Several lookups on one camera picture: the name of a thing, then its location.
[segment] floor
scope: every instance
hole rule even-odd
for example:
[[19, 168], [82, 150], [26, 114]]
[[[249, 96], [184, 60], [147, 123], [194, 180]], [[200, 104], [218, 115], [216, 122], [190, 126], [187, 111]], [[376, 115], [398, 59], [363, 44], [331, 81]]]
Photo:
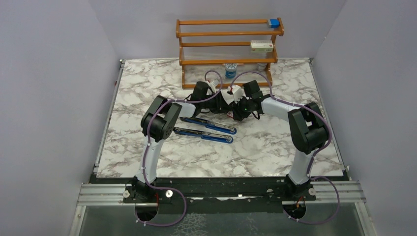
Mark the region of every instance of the floor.
[[[224, 74], [224, 70], [216, 66], [190, 68], [187, 81], [204, 80], [202, 71], [211, 68]], [[247, 69], [251, 68], [238, 67], [238, 73]], [[308, 59], [279, 60], [271, 65], [271, 74], [276, 96], [296, 103], [321, 104]], [[259, 75], [247, 74], [242, 81], [253, 79], [262, 80]], [[185, 98], [191, 92], [181, 88], [178, 59], [127, 60], [97, 177], [133, 177], [140, 168], [142, 154], [140, 121], [149, 105], [157, 95]], [[242, 122], [225, 114], [201, 114], [199, 117], [236, 127], [234, 142], [223, 144], [173, 133], [162, 147], [158, 177], [268, 177], [284, 176], [290, 171], [296, 149], [287, 122], [267, 115], [262, 115], [260, 120], [249, 117]], [[176, 126], [216, 132], [180, 120]], [[333, 144], [318, 154], [311, 174], [342, 175], [342, 165]]]

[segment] white box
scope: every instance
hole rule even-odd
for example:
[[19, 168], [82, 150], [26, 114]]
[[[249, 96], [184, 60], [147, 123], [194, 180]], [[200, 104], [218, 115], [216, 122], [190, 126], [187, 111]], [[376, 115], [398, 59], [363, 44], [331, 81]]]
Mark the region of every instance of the white box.
[[272, 53], [273, 43], [271, 40], [251, 40], [250, 48], [253, 53]]

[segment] glass panel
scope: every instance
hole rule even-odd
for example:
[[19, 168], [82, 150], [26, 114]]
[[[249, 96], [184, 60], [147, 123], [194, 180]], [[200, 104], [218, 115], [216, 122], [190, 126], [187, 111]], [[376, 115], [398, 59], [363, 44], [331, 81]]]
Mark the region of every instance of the glass panel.
[[[326, 219], [335, 211], [335, 204], [310, 204], [304, 220]], [[179, 215], [157, 215], [152, 221], [168, 223]], [[136, 224], [132, 206], [89, 206], [86, 209], [82, 236], [360, 236], [364, 235], [355, 204], [342, 204], [338, 216], [323, 225], [303, 225], [284, 214], [187, 214], [177, 225], [160, 228]]]

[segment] circular hole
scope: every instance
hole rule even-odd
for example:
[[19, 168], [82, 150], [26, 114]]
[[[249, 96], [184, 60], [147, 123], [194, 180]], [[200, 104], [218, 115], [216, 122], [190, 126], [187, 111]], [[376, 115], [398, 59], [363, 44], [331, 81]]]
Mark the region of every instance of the circular hole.
[[136, 207], [135, 214], [141, 221], [150, 221], [158, 214], [156, 207]]

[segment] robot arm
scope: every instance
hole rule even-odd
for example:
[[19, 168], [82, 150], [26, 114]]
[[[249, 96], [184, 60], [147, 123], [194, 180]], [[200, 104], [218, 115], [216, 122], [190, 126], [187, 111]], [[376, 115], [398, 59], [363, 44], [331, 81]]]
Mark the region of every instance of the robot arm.
[[[191, 94], [190, 101], [198, 101], [206, 99], [209, 83], [197, 82], [196, 87]], [[301, 191], [310, 182], [307, 173], [309, 173], [313, 151], [321, 148], [328, 139], [328, 133], [325, 125], [313, 114], [303, 108], [284, 104], [271, 98], [270, 95], [263, 95], [260, 91], [258, 83], [252, 81], [243, 85], [244, 93], [239, 86], [233, 86], [227, 91], [222, 91], [214, 99], [202, 103], [185, 103], [174, 102], [162, 109], [160, 113], [165, 117], [156, 116], [150, 128], [150, 144], [148, 144], [147, 128], [151, 117], [159, 109], [159, 107], [167, 101], [162, 96], [157, 96], [149, 107], [148, 111], [142, 118], [141, 126], [143, 127], [144, 151], [146, 145], [149, 145], [146, 156], [145, 168], [146, 176], [149, 182], [156, 179], [156, 166], [161, 152], [162, 145], [166, 138], [171, 134], [175, 123], [179, 117], [195, 117], [201, 112], [201, 109], [210, 109], [212, 113], [233, 112], [233, 119], [243, 120], [255, 112], [259, 114], [267, 114], [289, 122], [292, 141], [297, 148], [293, 166], [287, 175], [289, 186], [289, 194], [294, 195]], [[312, 109], [321, 115], [317, 104], [309, 103], [306, 107]], [[143, 166], [144, 154], [141, 157], [141, 166]], [[136, 174], [137, 179], [145, 183], [143, 170], [140, 169]]]
[[[143, 141], [143, 151], [140, 166], [143, 166], [145, 148], [148, 144], [147, 137], [147, 128], [150, 121], [150, 118], [155, 114], [158, 108], [167, 101], [166, 98], [162, 96], [157, 96], [156, 99], [152, 102], [151, 106], [145, 113], [141, 121], [141, 126], [143, 127], [144, 141]], [[156, 179], [156, 166], [158, 164], [158, 159], [161, 153], [162, 145], [165, 142], [165, 139], [171, 134], [175, 123], [179, 117], [192, 117], [195, 113], [196, 107], [191, 103], [185, 102], [174, 102], [169, 104], [166, 109], [162, 110], [162, 114], [165, 115], [164, 118], [156, 116], [152, 122], [152, 127], [150, 128], [150, 145], [147, 152], [145, 169], [146, 169], [146, 179], [152, 183]], [[136, 173], [136, 177], [142, 183], [145, 183], [144, 175], [142, 168]]]

